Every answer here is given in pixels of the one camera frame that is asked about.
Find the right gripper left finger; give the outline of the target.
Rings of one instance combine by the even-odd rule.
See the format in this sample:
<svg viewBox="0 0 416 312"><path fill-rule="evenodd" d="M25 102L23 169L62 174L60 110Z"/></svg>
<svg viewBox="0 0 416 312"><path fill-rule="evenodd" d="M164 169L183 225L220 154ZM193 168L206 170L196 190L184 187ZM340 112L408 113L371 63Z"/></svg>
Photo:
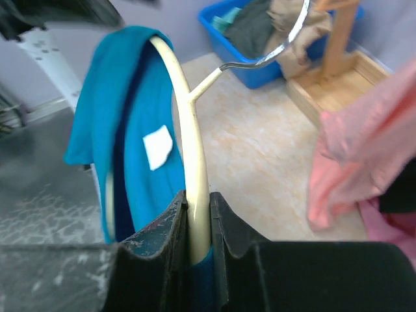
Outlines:
<svg viewBox="0 0 416 312"><path fill-rule="evenodd" d="M2 311L180 311L187 200L116 244L3 245Z"/></svg>

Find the teal blue t shirt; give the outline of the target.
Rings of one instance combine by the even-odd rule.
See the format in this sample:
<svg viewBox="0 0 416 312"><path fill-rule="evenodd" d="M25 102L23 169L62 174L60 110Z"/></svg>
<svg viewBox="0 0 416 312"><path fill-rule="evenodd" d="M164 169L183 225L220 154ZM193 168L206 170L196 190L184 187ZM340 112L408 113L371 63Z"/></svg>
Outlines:
<svg viewBox="0 0 416 312"><path fill-rule="evenodd" d="M160 31L131 26L98 45L79 96L65 160L96 173L105 241L121 243L158 218L179 192L186 198L177 100L164 62L150 42ZM214 311L212 245L186 262L180 311Z"/></svg>

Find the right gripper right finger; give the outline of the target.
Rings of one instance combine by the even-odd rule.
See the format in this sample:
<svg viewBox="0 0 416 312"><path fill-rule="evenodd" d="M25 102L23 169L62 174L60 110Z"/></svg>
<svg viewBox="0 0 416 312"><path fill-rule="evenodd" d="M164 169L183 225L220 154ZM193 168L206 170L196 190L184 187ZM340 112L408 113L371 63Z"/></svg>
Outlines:
<svg viewBox="0 0 416 312"><path fill-rule="evenodd" d="M211 194L217 311L414 311L415 271L381 242L271 241Z"/></svg>

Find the cream plastic hanger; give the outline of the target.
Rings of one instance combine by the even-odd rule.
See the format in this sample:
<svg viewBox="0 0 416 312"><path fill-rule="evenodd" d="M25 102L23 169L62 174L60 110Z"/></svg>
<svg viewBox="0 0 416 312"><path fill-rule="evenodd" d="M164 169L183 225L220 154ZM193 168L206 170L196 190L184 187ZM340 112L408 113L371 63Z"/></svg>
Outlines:
<svg viewBox="0 0 416 312"><path fill-rule="evenodd" d="M192 265L197 265L204 260L211 249L209 184L202 136L196 116L196 100L228 69L253 70L271 63L298 36L307 18L310 6L311 1L305 0L303 2L300 14L287 39L275 50L257 62L224 63L210 73L193 90L189 88L182 67L171 47L159 36L152 36L149 39L166 66L177 100L188 203L188 254Z"/></svg>

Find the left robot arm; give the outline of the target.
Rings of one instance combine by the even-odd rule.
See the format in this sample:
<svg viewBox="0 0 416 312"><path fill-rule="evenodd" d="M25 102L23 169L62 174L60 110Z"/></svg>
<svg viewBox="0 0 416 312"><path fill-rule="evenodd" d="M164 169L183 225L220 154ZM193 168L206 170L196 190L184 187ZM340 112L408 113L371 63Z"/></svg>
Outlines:
<svg viewBox="0 0 416 312"><path fill-rule="evenodd" d="M74 111L81 82L48 31L48 23L84 23L119 29L110 1L1 1L1 36L30 56Z"/></svg>

